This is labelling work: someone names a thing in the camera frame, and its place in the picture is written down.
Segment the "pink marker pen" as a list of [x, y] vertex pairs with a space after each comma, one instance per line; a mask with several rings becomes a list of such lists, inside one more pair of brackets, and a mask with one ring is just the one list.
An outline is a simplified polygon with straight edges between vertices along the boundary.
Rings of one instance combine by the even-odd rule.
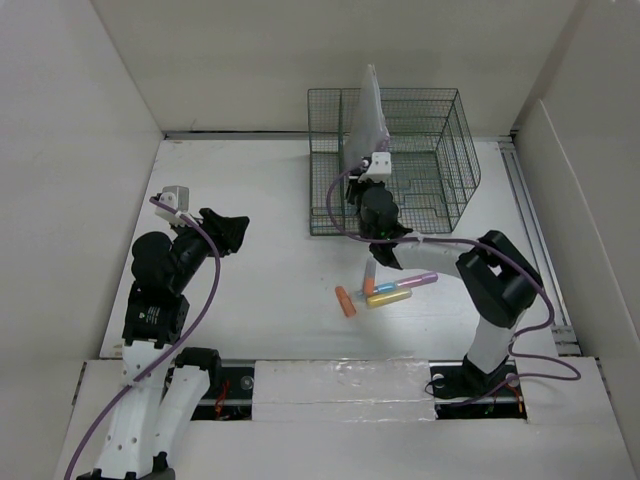
[[433, 284], [437, 282], [438, 279], [439, 276], [436, 272], [426, 272], [396, 280], [395, 285], [399, 289], [412, 289], [423, 285]]

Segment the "clear zip pouch purple zipper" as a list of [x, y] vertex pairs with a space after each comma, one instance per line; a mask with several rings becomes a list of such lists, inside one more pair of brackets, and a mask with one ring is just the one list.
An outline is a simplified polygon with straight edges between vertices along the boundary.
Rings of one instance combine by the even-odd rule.
[[388, 152], [390, 148], [390, 134], [387, 130], [378, 135], [375, 152]]

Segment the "orange capped clear marker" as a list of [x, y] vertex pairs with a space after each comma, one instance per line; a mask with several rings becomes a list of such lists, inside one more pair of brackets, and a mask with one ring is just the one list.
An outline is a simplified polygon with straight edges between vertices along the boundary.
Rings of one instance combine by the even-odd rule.
[[362, 292], [366, 297], [372, 296], [375, 290], [377, 262], [374, 258], [368, 258], [365, 265]]

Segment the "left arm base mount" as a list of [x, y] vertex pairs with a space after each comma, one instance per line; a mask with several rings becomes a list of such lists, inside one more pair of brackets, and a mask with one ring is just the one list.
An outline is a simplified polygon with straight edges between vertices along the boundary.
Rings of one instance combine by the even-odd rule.
[[191, 417], [194, 421], [244, 421], [252, 417], [255, 363], [223, 360], [215, 349], [188, 347], [185, 365], [209, 374], [210, 386]]

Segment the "light blue capped marker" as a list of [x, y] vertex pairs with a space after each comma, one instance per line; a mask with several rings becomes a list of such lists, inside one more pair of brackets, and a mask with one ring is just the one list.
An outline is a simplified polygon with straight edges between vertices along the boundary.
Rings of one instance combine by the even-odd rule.
[[[386, 294], [386, 293], [393, 292], [397, 289], [398, 287], [395, 282], [379, 284], [373, 288], [373, 295]], [[363, 290], [358, 290], [358, 291], [352, 292], [351, 297], [356, 299], [357, 301], [364, 301], [367, 298], [367, 295], [363, 292]]]

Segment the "white notebook booklet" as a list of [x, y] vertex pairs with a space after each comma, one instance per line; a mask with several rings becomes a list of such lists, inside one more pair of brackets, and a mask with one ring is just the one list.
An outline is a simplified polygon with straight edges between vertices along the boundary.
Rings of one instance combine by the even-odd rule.
[[373, 64], [368, 64], [344, 145], [346, 167], [355, 169], [363, 157], [369, 157], [375, 152], [378, 135], [384, 130], [388, 131], [376, 69]]

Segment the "orange marker pen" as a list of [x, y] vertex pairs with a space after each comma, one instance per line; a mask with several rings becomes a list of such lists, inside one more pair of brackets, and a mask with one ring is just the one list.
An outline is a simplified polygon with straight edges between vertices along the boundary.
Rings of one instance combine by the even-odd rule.
[[347, 318], [354, 317], [357, 314], [357, 310], [345, 288], [343, 286], [336, 286], [335, 295], [343, 314]]

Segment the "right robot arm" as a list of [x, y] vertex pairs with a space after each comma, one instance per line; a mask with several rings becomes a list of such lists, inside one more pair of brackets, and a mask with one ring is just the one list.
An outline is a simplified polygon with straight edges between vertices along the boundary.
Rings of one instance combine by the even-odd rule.
[[397, 270], [429, 270], [463, 282], [479, 314], [471, 347], [453, 377], [476, 394], [505, 378], [508, 345], [542, 285], [539, 273], [511, 240], [490, 230], [465, 249], [449, 238], [431, 243], [398, 220], [399, 207], [383, 183], [349, 181], [347, 202], [356, 207], [359, 235], [379, 264]]

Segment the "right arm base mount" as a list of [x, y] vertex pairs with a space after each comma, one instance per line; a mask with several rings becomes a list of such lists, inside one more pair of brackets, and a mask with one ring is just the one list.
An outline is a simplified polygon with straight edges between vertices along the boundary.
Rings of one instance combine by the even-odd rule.
[[435, 362], [424, 392], [435, 401], [437, 420], [522, 419], [527, 417], [519, 384], [512, 381], [494, 391], [506, 378], [517, 374], [507, 360], [497, 371], [484, 374], [467, 361]]

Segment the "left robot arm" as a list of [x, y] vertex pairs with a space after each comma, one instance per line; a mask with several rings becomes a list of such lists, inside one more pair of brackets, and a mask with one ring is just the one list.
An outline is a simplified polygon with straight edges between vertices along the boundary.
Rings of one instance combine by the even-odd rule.
[[84, 434], [77, 461], [105, 417], [111, 419], [87, 479], [173, 479], [179, 443], [200, 400], [224, 388], [220, 354], [187, 347], [189, 282], [208, 258], [241, 248], [250, 220], [203, 208], [198, 218], [164, 208], [176, 233], [140, 236], [132, 246], [134, 281], [122, 331], [122, 385]]

